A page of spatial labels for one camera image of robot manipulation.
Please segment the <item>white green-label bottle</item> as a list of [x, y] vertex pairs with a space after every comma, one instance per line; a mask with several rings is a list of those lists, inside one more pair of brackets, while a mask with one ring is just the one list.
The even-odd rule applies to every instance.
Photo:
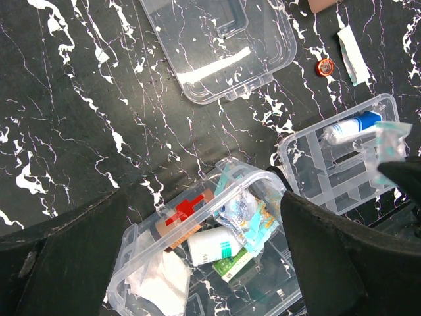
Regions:
[[235, 256], [243, 245], [224, 226], [197, 232], [187, 239], [194, 267]]

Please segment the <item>teal tape packet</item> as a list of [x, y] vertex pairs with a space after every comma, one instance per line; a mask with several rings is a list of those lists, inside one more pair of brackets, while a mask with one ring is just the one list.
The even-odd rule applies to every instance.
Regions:
[[376, 163], [375, 182], [381, 186], [395, 184], [384, 176], [378, 167], [381, 163], [404, 161], [406, 157], [405, 138], [410, 134], [412, 124], [397, 121], [380, 121], [375, 123]]
[[230, 163], [220, 175], [214, 194], [225, 192], [232, 184], [243, 184], [238, 193], [214, 213], [216, 221], [229, 228], [239, 243], [257, 257], [282, 223], [280, 202], [286, 192], [282, 181], [268, 174], [254, 174], [247, 168]]

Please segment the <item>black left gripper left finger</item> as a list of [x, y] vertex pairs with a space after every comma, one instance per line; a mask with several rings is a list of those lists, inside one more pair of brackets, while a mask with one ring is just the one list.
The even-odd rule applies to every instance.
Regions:
[[98, 315], [127, 208], [118, 190], [2, 236], [1, 314]]

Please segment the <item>white teal dressing packet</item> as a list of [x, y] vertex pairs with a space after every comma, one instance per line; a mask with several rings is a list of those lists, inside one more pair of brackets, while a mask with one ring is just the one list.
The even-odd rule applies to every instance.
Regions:
[[370, 73], [350, 25], [342, 28], [337, 36], [343, 62], [352, 84], [357, 86], [366, 82], [370, 78]]

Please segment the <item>clear plastic medicine box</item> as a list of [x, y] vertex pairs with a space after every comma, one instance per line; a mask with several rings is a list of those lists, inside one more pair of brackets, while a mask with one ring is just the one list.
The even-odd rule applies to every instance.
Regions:
[[283, 315], [301, 299], [274, 172], [234, 158], [123, 233], [107, 299], [120, 315]]

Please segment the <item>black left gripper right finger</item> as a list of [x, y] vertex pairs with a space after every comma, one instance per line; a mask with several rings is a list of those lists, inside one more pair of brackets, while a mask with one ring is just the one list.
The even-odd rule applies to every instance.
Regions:
[[419, 315], [420, 244], [287, 191], [283, 227], [309, 315]]

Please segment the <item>white gauze pad packet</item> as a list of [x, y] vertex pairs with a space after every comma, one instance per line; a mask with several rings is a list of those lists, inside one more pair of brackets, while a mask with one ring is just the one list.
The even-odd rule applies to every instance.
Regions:
[[130, 315], [183, 315], [191, 269], [168, 238], [156, 239], [149, 230], [133, 227], [124, 236], [125, 264], [136, 269], [124, 279], [125, 307]]

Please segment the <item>clear divider tray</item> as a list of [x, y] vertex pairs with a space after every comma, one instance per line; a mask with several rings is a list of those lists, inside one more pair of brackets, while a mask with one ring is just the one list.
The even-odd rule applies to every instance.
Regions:
[[382, 121], [399, 121], [395, 98], [384, 93], [280, 142], [283, 172], [296, 194], [342, 215], [394, 188], [374, 179], [376, 132], [339, 145], [319, 142], [323, 128], [365, 111], [381, 114]]

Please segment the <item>small orange round tin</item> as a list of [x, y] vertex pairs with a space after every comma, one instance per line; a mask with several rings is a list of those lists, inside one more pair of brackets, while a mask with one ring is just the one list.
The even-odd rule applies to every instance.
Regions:
[[321, 59], [317, 62], [315, 71], [318, 76], [327, 77], [334, 71], [334, 63], [331, 59]]

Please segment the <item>white blue bandage roll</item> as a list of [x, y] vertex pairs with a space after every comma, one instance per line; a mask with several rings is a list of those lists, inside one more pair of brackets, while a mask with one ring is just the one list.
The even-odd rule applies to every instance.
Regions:
[[319, 142], [330, 145], [339, 145], [353, 141], [359, 137], [375, 132], [376, 123], [382, 121], [381, 114], [374, 111], [365, 111], [351, 118], [341, 120], [323, 128]]

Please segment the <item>green sachet packet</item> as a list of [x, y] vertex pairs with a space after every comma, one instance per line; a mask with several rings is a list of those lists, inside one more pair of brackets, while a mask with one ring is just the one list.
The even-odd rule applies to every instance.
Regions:
[[245, 248], [241, 248], [235, 256], [215, 261], [212, 264], [212, 268], [225, 283], [229, 283], [249, 262], [254, 261], [258, 263], [263, 253], [264, 250], [261, 250], [254, 257]]

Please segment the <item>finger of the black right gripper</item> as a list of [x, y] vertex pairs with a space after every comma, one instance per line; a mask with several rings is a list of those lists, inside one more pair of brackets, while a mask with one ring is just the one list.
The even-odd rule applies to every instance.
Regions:
[[399, 187], [420, 209], [420, 157], [380, 163], [378, 171]]

